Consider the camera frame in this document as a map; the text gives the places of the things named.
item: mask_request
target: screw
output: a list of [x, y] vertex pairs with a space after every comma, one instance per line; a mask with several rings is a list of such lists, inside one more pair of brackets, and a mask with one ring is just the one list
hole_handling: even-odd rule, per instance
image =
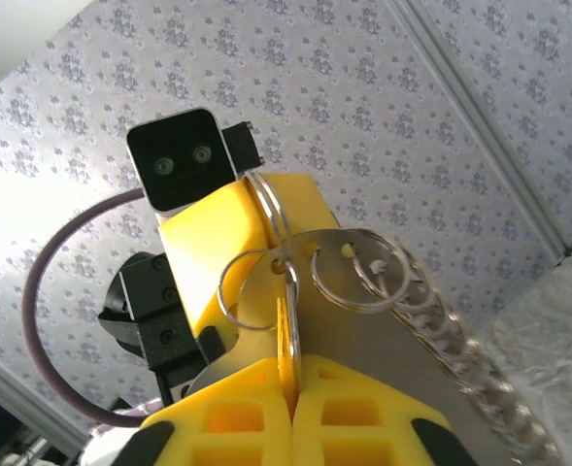
[[171, 342], [173, 342], [174, 338], [176, 338], [176, 332], [170, 328], [160, 332], [160, 343], [163, 345], [169, 345]]
[[162, 299], [164, 299], [169, 303], [171, 301], [175, 301], [176, 299], [178, 299], [178, 291], [176, 290], [176, 288], [173, 288], [171, 286], [165, 288], [165, 290], [162, 292]]
[[167, 264], [167, 258], [164, 255], [156, 256], [151, 262], [152, 267], [156, 270], [162, 269], [166, 264]]

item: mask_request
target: purple cable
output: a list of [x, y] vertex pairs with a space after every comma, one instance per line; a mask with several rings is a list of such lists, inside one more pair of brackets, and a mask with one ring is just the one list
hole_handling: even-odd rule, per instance
[[35, 312], [37, 309], [37, 296], [40, 282], [42, 281], [42, 277], [46, 272], [50, 260], [54, 257], [59, 248], [61, 248], [74, 233], [96, 217], [115, 207], [141, 199], [143, 196], [144, 193], [141, 188], [117, 194], [90, 207], [66, 223], [54, 234], [37, 256], [37, 259], [35, 259], [33, 267], [31, 267], [29, 275], [26, 278], [24, 294], [22, 295], [22, 330], [24, 332], [24, 338], [26, 339], [26, 347], [46, 382], [61, 398], [83, 415], [91, 417], [98, 422], [118, 427], [138, 427], [146, 416], [123, 416], [107, 411], [91, 403], [72, 388], [70, 384], [65, 382], [63, 377], [52, 366], [42, 346], [42, 340], [37, 331]]

